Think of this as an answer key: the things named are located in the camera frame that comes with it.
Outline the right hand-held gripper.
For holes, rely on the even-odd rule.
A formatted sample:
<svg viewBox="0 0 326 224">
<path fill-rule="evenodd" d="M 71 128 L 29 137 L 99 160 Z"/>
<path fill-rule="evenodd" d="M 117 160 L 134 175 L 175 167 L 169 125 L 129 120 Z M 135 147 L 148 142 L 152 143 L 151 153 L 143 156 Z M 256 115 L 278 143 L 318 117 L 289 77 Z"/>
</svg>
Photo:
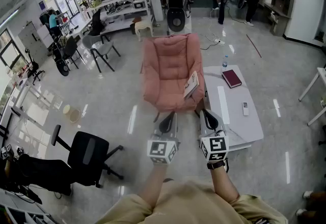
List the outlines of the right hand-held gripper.
<svg viewBox="0 0 326 224">
<path fill-rule="evenodd" d="M 200 111 L 201 129 L 223 129 L 223 119 L 211 110 Z M 224 161 L 229 152 L 229 137 L 223 130 L 199 137 L 200 149 L 208 163 Z"/>
</svg>

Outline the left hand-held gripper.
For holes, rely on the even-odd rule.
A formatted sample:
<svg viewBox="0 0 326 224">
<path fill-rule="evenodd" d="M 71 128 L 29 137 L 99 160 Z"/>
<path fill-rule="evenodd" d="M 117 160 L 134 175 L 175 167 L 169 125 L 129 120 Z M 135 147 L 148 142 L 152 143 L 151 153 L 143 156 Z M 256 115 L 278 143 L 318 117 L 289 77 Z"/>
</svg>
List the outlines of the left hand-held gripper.
<svg viewBox="0 0 326 224">
<path fill-rule="evenodd" d="M 167 133 L 154 129 L 147 141 L 147 156 L 154 164 L 170 164 L 179 150 L 180 141 L 177 138 L 177 113 L 170 112 L 159 124 L 159 127 L 170 127 Z"/>
</svg>

